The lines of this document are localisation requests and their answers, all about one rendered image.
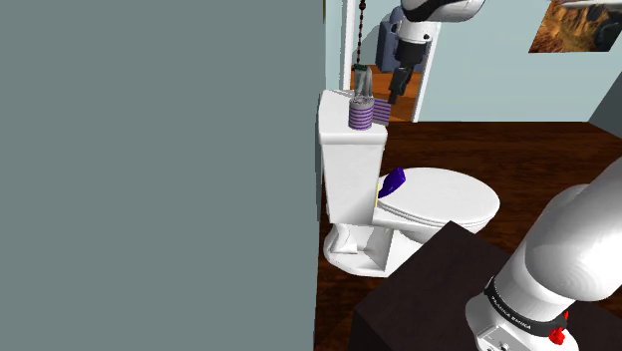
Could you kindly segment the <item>grey pointed object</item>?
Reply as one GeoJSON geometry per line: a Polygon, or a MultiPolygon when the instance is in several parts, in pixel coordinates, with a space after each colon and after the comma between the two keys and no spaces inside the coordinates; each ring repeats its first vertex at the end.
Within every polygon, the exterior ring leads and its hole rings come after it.
{"type": "Polygon", "coordinates": [[[355,95],[372,97],[373,96],[373,71],[367,65],[355,64],[353,67],[355,74],[355,95]]]}

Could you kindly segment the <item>purple striped box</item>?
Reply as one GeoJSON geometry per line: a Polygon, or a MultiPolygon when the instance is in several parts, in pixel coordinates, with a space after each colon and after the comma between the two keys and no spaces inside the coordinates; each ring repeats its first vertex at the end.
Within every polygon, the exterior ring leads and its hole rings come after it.
{"type": "Polygon", "coordinates": [[[386,100],[376,99],[374,101],[372,122],[387,126],[390,122],[391,108],[392,105],[386,100]]]}

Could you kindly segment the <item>purple striped cup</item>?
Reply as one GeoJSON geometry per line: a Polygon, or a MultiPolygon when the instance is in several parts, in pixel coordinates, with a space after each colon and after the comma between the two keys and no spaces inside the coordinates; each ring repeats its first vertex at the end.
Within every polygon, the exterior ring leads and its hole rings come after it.
{"type": "Polygon", "coordinates": [[[371,128],[374,115],[374,98],[355,96],[349,101],[348,126],[357,131],[371,128]]]}

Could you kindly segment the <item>blue curved object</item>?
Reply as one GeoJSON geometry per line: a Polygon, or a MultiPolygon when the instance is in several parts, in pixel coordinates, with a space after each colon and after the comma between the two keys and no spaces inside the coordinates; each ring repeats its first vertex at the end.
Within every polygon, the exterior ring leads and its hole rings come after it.
{"type": "Polygon", "coordinates": [[[382,187],[379,190],[378,198],[388,196],[397,190],[406,181],[406,175],[402,168],[395,168],[388,173],[382,183],[382,187]]]}

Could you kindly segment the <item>white toilet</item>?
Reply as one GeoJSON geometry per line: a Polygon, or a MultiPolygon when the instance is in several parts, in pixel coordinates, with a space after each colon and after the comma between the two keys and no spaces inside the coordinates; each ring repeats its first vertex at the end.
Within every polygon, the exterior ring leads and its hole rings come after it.
{"type": "Polygon", "coordinates": [[[385,126],[365,131],[348,126],[351,91],[326,90],[318,107],[318,137],[332,225],[325,258],[353,275],[388,277],[445,224],[471,233],[496,215],[500,200],[483,181],[438,168],[405,169],[406,181],[378,198],[386,175],[380,166],[385,126]]]}

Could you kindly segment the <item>white door frame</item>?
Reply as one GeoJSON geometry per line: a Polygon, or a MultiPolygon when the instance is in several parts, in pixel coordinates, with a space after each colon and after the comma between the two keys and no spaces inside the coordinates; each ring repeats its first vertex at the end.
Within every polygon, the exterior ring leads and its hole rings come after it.
{"type": "MultiPolygon", "coordinates": [[[[326,26],[326,87],[328,89],[349,90],[351,87],[350,74],[346,73],[356,61],[356,49],[358,46],[358,25],[360,0],[325,0],[325,26],[326,26]]],[[[367,9],[364,11],[364,27],[362,39],[369,38],[362,53],[365,58],[373,59],[371,54],[376,53],[377,30],[373,25],[381,21],[381,10],[389,15],[398,5],[397,0],[366,0],[367,9]]],[[[398,114],[398,108],[403,108],[407,96],[399,100],[400,105],[392,109],[392,119],[411,121],[417,123],[420,120],[421,109],[429,80],[429,72],[432,69],[437,43],[432,41],[428,46],[430,58],[426,58],[420,65],[420,80],[414,96],[413,106],[398,114]]]]}

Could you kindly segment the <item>brown landscape wall picture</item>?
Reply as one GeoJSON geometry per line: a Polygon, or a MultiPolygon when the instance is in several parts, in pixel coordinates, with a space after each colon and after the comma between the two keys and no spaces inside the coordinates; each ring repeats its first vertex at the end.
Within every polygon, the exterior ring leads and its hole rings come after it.
{"type": "Polygon", "coordinates": [[[528,52],[609,52],[622,33],[622,0],[547,0],[528,52]]]}

